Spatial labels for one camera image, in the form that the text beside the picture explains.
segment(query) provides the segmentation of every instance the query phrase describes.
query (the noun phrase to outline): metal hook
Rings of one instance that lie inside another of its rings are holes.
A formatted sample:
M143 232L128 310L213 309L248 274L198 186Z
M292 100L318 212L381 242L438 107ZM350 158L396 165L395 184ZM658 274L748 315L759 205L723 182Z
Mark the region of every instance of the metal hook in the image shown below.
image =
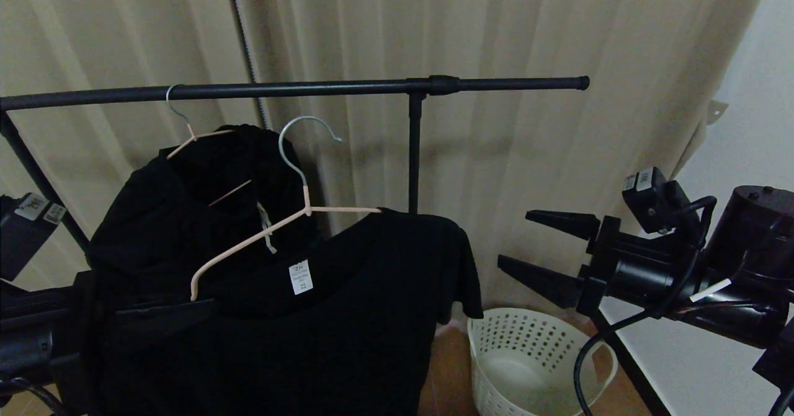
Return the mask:
M340 139L339 137L337 137L336 134L334 134L334 130L331 129L331 127L328 125L328 123L326 123L325 120L314 116L303 115L300 117L295 117L292 120L290 120L289 123L284 125L284 129L281 130L281 134L279 136L279 153L281 153L281 158L284 159L284 164L287 164L290 168L295 170L295 172L298 173L298 175L300 175L301 181L303 181L303 186L307 187L308 184L306 183L306 176L303 175L303 171L301 171L300 168L295 167L295 165L292 164L292 162L290 162L287 159L287 155L284 154L284 134L287 133L287 130L289 130L290 126L294 125L296 122L300 122L300 120L314 120L315 122L320 122L321 124L325 125L326 130L328 130L328 133L330 133L330 135L334 137L334 140L336 140L337 143L341 143L344 140Z
M175 84L175 85L171 86L170 88L168 88L167 91L165 91L165 104L168 105L168 107L171 108L171 110L174 111L174 113L176 115L178 115L178 116L182 117L183 119L185 119L185 123L187 124L187 131L190 131L190 138L193 141L195 141L198 137L196 137L196 134L193 133L193 127L190 125L190 120L185 116L185 114L183 114L180 111L174 109L174 106L171 105L171 99L170 99L171 91L176 86L182 86L182 84Z

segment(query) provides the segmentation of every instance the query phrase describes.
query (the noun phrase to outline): laundry basket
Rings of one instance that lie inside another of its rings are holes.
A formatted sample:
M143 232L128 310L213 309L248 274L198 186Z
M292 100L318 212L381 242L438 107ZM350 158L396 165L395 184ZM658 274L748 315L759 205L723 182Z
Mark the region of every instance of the laundry basket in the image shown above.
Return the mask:
M587 336L559 318L525 309L498 308L468 321L471 388L482 416L575 416L573 363ZM592 354L606 348L612 370L598 382ZM599 343L582 365L582 390L595 402L615 378L615 351Z

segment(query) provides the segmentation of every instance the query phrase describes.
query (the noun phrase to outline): vertical rack pole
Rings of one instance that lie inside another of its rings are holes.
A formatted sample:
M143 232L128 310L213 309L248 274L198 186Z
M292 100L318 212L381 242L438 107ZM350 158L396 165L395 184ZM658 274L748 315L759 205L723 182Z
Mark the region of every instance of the vertical rack pole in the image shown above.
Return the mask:
M408 94L408 213L419 212L419 137L422 129L423 92Z
M3 137L6 137L8 145L11 146L12 150L14 150L14 153L19 158L19 161L22 162L22 167L28 171L31 179L33 179L33 182L35 182L36 187L42 191L42 195L48 200L55 202L59 206L63 206L63 200L61 200L55 188L52 187L52 184L49 182L49 179L47 179L47 176L42 171L42 168L39 167L39 164L37 164L36 159L33 158L33 155L30 153L27 145L25 145L25 141L22 139L22 137L20 137L17 126L11 121L11 117L9 117L6 111L3 111L2 116L0 116L0 133L2 133ZM80 249L83 250L83 253L85 253L85 251L88 250L88 237L77 225L77 221L74 220L73 216L71 216L71 213L66 213L66 215L63 217L63 225L66 227L69 233L71 233L71 237L74 238L77 246L79 246Z

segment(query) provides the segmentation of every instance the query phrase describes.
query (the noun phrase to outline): white cable tie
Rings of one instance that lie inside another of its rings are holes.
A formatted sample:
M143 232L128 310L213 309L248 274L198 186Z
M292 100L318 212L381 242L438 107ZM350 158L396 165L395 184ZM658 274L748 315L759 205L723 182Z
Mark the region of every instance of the white cable tie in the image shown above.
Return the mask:
M703 291L698 292L697 294L692 294L689 299L694 303L698 300L702 300L711 294L715 294L716 292L722 291L727 286L731 286L731 279L725 278L725 280L720 281L719 283L712 284L711 286L703 289Z

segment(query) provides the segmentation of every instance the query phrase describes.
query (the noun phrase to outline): curtain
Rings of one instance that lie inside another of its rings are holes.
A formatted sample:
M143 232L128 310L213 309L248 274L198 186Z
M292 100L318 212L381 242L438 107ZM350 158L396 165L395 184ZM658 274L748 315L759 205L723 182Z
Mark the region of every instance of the curtain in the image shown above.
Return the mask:
M3 0L2 93L173 83L589 75L581 91L462 93L424 102L419 211L447 216L473 244L487 305L542 302L496 268L505 254L575 275L584 241L524 220L532 209L626 218L624 176L671 175L703 136L716 91L758 0ZM258 123L252 100L178 102L196 128ZM269 99L316 201L408 207L408 97ZM89 234L117 191L186 131L164 103L12 113ZM30 182L5 146L2 187ZM357 220L329 215L335 234ZM59 230L37 281L83 268Z

